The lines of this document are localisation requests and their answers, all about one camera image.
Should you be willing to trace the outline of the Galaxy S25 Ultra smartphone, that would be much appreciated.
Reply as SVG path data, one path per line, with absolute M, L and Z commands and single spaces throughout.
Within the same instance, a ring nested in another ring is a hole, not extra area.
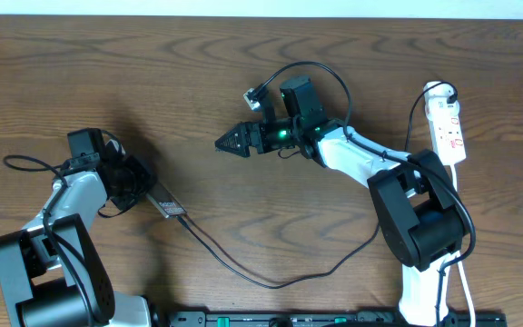
M 187 214 L 181 204 L 161 183 L 156 183 L 147 192 L 146 197 L 166 219 Z

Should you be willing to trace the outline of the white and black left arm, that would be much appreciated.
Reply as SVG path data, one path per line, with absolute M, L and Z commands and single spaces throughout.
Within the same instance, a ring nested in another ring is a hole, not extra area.
M 85 128 L 67 135 L 71 156 L 34 171 L 54 173 L 52 194 L 21 230 L 0 236 L 0 286 L 14 326 L 162 326 L 143 295 L 113 289 L 89 235 L 107 203 L 132 209 L 156 177 L 111 133 Z

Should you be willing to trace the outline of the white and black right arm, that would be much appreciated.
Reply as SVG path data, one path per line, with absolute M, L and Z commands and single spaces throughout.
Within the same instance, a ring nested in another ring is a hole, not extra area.
M 258 122 L 236 124 L 215 142 L 218 150 L 249 157 L 296 147 L 322 167 L 347 174 L 365 186 L 391 252 L 402 264 L 399 310 L 406 323 L 440 326 L 446 304 L 449 269 L 473 251 L 475 226 L 438 155 L 395 151 L 330 118 L 307 75 L 280 86 L 288 113 L 277 118 L 266 84 L 245 92 Z

